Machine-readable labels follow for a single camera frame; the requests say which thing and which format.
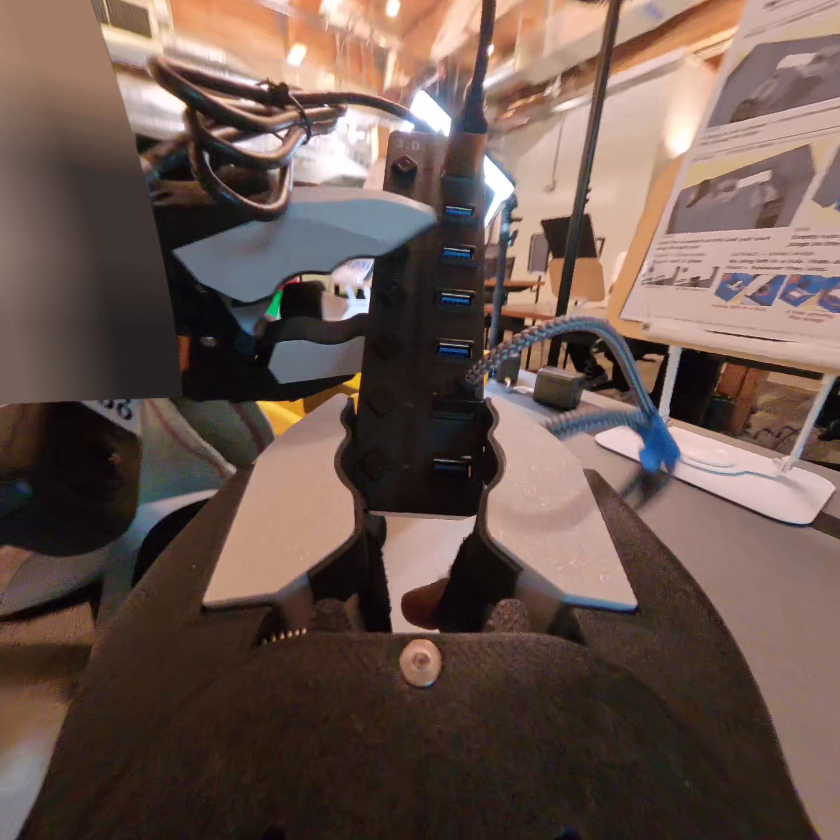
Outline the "person's left forearm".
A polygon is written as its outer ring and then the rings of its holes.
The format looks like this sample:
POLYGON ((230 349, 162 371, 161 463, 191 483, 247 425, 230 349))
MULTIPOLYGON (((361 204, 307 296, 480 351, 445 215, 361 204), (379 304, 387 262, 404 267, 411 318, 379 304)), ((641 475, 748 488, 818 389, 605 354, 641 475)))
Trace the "person's left forearm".
POLYGON ((142 503, 222 487, 275 440, 255 402, 181 397, 140 404, 142 503))

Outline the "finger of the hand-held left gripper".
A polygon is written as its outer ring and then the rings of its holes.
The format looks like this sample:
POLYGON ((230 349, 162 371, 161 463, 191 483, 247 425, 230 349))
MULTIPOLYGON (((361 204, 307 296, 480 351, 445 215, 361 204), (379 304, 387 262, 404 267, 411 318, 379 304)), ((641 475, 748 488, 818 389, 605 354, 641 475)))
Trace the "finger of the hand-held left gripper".
POLYGON ((276 320, 260 339, 269 350, 268 370, 282 385, 356 375, 362 370, 368 320, 366 313, 337 321, 276 320))
POLYGON ((251 303, 271 297, 283 280, 386 256, 437 222, 429 205, 383 190, 298 187, 282 218, 232 227, 174 255, 203 286, 251 303))

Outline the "instruction poster board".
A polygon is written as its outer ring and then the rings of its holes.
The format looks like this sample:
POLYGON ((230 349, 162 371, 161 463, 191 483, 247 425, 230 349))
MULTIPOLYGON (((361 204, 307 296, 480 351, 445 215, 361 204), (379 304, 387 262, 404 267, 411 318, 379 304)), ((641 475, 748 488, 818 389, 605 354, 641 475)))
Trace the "instruction poster board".
POLYGON ((610 317, 635 338, 838 374, 839 2, 747 2, 610 317))

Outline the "black usb hub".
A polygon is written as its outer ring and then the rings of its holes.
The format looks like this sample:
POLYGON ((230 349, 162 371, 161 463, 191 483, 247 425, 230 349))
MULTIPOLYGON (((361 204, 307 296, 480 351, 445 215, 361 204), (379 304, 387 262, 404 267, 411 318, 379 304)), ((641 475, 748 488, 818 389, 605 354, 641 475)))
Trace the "black usb hub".
POLYGON ((433 210, 433 225, 374 262, 360 393, 349 450, 371 511, 476 515, 485 487, 484 382, 466 376, 485 347, 485 190, 448 140, 389 139, 384 189, 433 210))

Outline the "white board stand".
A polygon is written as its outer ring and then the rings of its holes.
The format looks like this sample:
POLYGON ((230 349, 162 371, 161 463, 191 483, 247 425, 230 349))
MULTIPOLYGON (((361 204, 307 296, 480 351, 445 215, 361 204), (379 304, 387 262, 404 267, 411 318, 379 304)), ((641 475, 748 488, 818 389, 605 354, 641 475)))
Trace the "white board stand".
POLYGON ((836 374, 822 376, 821 389, 792 451, 772 458, 673 424, 669 410, 682 354, 679 346, 668 350, 658 405, 659 432, 665 433, 665 441, 677 449, 677 454, 660 459, 657 470, 668 468, 678 480, 777 522, 812 525, 837 488, 830 479, 801 467, 800 461, 836 374))

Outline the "dark grey power adapter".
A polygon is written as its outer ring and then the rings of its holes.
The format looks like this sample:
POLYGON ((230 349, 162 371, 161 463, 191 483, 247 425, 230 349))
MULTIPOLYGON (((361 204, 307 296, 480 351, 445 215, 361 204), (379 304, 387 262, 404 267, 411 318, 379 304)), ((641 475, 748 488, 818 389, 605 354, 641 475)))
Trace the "dark grey power adapter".
POLYGON ((544 366, 536 374, 532 399, 537 404, 571 412, 581 404, 585 390, 585 375, 553 366, 544 366))

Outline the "bright light panel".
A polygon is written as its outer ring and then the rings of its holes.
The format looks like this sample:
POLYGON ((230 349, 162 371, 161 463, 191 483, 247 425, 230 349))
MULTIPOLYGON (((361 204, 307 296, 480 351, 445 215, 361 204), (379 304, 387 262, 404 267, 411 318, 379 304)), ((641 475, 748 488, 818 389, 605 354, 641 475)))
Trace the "bright light panel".
MULTIPOLYGON (((409 111, 436 133, 447 138, 452 135, 455 118, 451 117, 429 93, 423 90, 415 93, 409 111)), ((515 193, 516 182, 488 151, 484 154, 482 175, 486 188, 484 225, 485 229, 489 229, 502 205, 515 193)))

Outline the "black monitor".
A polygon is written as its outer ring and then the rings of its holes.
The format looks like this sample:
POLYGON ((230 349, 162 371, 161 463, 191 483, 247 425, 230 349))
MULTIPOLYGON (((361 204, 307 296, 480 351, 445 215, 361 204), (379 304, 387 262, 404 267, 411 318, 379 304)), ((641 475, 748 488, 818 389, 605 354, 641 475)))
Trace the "black monitor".
MULTIPOLYGON (((542 233, 547 241, 549 254, 553 259, 564 259, 571 226, 570 217, 545 218, 540 222, 542 233)), ((605 239, 596 237, 592 226, 592 218, 586 213, 581 222, 578 237, 579 258, 600 258, 605 239)))

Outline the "person's right hand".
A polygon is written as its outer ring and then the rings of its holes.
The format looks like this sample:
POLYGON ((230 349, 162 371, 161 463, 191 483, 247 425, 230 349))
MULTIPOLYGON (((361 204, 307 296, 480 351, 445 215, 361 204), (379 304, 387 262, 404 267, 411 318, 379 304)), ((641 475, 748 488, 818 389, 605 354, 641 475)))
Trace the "person's right hand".
POLYGON ((412 626, 426 631, 439 630, 440 606, 448 583, 449 579, 444 578, 406 592, 401 601, 401 611, 405 620, 412 626))

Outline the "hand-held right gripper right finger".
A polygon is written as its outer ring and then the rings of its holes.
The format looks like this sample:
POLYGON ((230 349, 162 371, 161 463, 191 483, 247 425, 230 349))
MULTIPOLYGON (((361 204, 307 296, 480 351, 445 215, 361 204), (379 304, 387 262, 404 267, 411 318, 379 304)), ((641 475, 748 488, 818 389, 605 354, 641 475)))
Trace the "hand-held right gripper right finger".
POLYGON ((476 519, 513 571, 513 596, 547 631, 565 607, 633 614, 638 603, 580 461, 539 417, 490 398, 497 473, 476 519))

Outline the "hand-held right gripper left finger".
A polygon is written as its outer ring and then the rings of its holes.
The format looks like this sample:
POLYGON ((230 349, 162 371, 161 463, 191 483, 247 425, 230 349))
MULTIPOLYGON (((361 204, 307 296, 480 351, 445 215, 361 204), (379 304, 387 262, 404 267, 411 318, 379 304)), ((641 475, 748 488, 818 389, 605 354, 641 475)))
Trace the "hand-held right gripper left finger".
POLYGON ((311 577, 361 533, 358 494, 340 476, 353 413, 352 397, 335 395, 257 458, 206 587, 206 610, 312 612, 311 577))

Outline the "black light stand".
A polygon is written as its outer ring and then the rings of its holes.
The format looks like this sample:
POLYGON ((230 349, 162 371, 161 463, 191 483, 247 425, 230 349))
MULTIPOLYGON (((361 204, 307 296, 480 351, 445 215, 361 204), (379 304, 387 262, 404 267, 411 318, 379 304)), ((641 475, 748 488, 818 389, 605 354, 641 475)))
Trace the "black light stand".
POLYGON ((574 268, 578 257, 577 240, 581 230, 581 222, 583 216, 585 215, 585 205, 590 189, 595 149, 600 132, 603 106, 606 98, 606 87, 610 76, 622 4, 622 1, 609 1, 606 3, 602 43, 596 59, 591 106, 586 124, 581 165, 577 178, 572 214, 570 216, 569 239, 566 246, 565 258, 563 259, 563 268, 560 277, 560 290, 557 293, 557 304, 555 308, 556 318, 565 316, 570 304, 574 268))

